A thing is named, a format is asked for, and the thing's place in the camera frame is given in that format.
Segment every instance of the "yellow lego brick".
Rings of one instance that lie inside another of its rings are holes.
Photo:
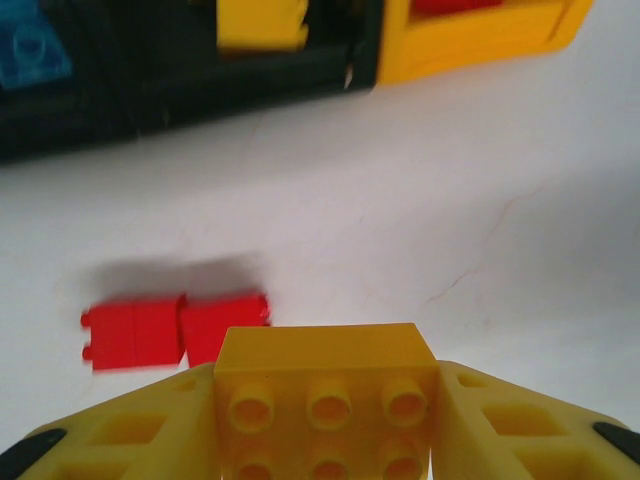
[[[213,366],[132,392],[43,426],[67,435],[20,480],[220,478]]]
[[[439,362],[435,480],[631,480],[640,468],[593,430],[616,420]]]
[[[297,50],[307,42],[308,0],[218,0],[218,47]]]
[[[449,15],[386,0],[378,81],[392,84],[464,65],[557,50],[580,29],[593,0],[505,0]]]
[[[427,476],[437,363],[412,324],[232,328],[214,375],[225,479]]]

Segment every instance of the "red lego brick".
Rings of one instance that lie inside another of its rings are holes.
[[[131,303],[97,305],[80,320],[91,330],[91,342],[82,350],[93,370],[136,366],[135,325]]]
[[[180,325],[189,366],[215,362],[229,327],[268,326],[269,314],[267,297],[262,294],[187,305],[180,311]]]
[[[446,14],[502,5],[504,0],[414,0],[413,9],[418,13]]]
[[[180,363],[184,355],[184,344],[178,317],[186,302],[187,297],[181,295],[134,304],[136,366]]]

